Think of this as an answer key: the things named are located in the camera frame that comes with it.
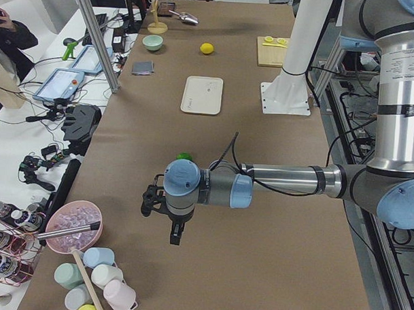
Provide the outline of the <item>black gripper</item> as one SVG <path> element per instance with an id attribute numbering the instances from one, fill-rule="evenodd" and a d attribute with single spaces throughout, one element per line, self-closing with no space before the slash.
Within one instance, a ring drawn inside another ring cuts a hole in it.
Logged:
<path id="1" fill-rule="evenodd" d="M 186 222 L 192 218 L 193 214 L 189 213 L 183 216 L 169 214 L 169 219 L 172 221 L 172 233 L 170 234 L 170 244 L 180 245 L 182 233 L 185 229 Z"/>

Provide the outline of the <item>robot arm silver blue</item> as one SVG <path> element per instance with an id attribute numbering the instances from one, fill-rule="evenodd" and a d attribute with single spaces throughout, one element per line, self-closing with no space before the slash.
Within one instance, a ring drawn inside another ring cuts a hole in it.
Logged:
<path id="1" fill-rule="evenodd" d="M 200 169 L 175 160 L 164 173 L 160 212 L 179 244 L 194 207 L 235 209 L 262 186 L 280 194 L 345 199 L 396 228 L 414 229 L 414 0 L 345 0 L 341 46 L 381 51 L 375 153 L 365 165 L 325 167 L 234 163 Z"/>

